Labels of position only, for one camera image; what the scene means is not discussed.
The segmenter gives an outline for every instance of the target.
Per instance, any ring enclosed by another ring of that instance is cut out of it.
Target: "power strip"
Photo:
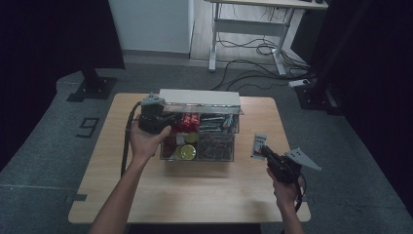
[[[307,80],[307,79],[288,82],[288,86],[290,88],[294,88],[294,87],[297,87],[297,86],[308,85],[308,84],[310,84],[310,81]]]

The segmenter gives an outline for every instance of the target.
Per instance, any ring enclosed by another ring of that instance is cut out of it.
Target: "white wall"
[[[190,52],[194,0],[109,0],[122,50]]]

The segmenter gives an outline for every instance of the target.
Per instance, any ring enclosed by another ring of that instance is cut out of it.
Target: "forearm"
[[[298,219],[294,206],[279,206],[282,213],[282,224],[285,234],[304,234],[303,226]]]
[[[124,233],[137,184],[146,162],[131,162],[94,219],[90,233]]]

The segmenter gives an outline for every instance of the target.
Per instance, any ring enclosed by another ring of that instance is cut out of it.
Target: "human arm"
[[[131,125],[131,163],[100,209],[89,233],[124,233],[140,176],[159,143],[169,134],[170,126],[159,135],[143,132],[137,121]]]
[[[279,182],[269,168],[267,168],[267,173],[273,179],[274,195],[277,197],[277,206],[282,213],[284,233],[304,234],[303,226],[295,212],[294,201],[297,198],[295,185]]]

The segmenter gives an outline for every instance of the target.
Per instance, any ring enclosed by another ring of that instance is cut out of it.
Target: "desk leg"
[[[285,69],[282,65],[282,57],[280,53],[282,52],[282,45],[285,41],[286,33],[288,32],[289,26],[291,24],[291,19],[292,16],[294,15],[294,10],[293,8],[289,9],[288,16],[286,18],[286,22],[284,24],[283,30],[282,30],[282,35],[280,37],[279,44],[277,45],[276,49],[273,49],[273,57],[274,61],[276,62],[277,70],[279,71],[280,76],[285,76]]]
[[[215,71],[216,63],[216,23],[219,18],[219,3],[215,3],[215,17],[213,19],[213,28],[212,28],[212,45],[210,46],[209,52],[209,72]]]

